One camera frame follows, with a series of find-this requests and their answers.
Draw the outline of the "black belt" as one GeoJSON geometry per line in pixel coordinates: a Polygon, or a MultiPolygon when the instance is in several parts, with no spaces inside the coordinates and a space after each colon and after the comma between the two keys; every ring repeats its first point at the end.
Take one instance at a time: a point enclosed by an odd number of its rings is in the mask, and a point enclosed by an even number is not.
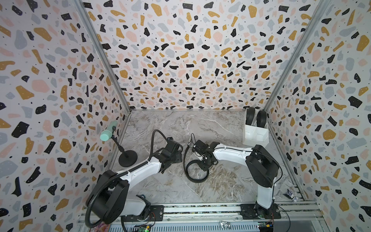
{"type": "Polygon", "coordinates": [[[256,109],[254,107],[246,108],[245,114],[245,125],[251,126],[254,121],[256,109]]]}
{"type": "Polygon", "coordinates": [[[187,179],[193,183],[203,183],[209,177],[209,170],[205,171],[200,167],[202,161],[200,159],[194,159],[186,163],[189,149],[196,143],[195,135],[190,135],[189,141],[187,142],[186,149],[183,153],[183,169],[187,179]]]}
{"type": "Polygon", "coordinates": [[[267,112],[264,110],[260,110],[257,113],[256,122],[257,122],[257,127],[265,128],[266,123],[267,123],[267,112]]]}

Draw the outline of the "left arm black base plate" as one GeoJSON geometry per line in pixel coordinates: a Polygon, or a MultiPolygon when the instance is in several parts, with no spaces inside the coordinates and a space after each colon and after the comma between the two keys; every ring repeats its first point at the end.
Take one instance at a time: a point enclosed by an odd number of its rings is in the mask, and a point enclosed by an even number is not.
{"type": "Polygon", "coordinates": [[[124,222],[154,222],[154,221],[163,221],[164,206],[146,206],[144,211],[138,215],[127,215],[123,216],[124,222]]]}

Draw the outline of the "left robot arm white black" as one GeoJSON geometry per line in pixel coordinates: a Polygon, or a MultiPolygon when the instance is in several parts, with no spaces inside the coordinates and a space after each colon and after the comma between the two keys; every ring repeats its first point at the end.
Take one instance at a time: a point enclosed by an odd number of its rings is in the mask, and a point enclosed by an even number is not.
{"type": "Polygon", "coordinates": [[[182,162],[183,146],[171,137],[166,137],[166,146],[154,150],[151,137],[150,155],[143,162],[124,171],[104,172],[86,201],[85,225],[88,228],[110,224],[120,217],[150,217],[151,204],[143,196],[130,197],[129,191],[141,181],[164,173],[174,163],[182,162]]]}

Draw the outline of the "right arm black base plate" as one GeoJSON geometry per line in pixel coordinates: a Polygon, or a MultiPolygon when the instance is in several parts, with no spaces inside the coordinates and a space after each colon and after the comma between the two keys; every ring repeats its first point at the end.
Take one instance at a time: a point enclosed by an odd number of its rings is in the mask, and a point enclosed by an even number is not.
{"type": "Polygon", "coordinates": [[[259,204],[241,204],[240,215],[243,219],[281,219],[278,205],[273,203],[269,209],[265,209],[259,204]]]}

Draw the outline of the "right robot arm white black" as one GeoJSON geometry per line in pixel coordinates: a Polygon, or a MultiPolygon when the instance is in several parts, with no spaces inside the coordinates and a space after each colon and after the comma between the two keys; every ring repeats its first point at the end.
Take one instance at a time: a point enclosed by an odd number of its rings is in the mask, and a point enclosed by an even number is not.
{"type": "Polygon", "coordinates": [[[203,179],[193,179],[187,176],[194,183],[202,183],[209,176],[209,169],[213,165],[217,165],[219,161],[226,160],[246,166],[253,180],[258,185],[257,193],[257,210],[270,210],[273,206],[273,189],[281,169],[279,163],[270,155],[270,153],[261,145],[255,145],[253,148],[236,148],[229,147],[219,142],[206,144],[201,140],[193,143],[192,152],[199,159],[192,160],[184,165],[184,171],[188,174],[189,166],[196,164],[206,172],[203,179]]]}

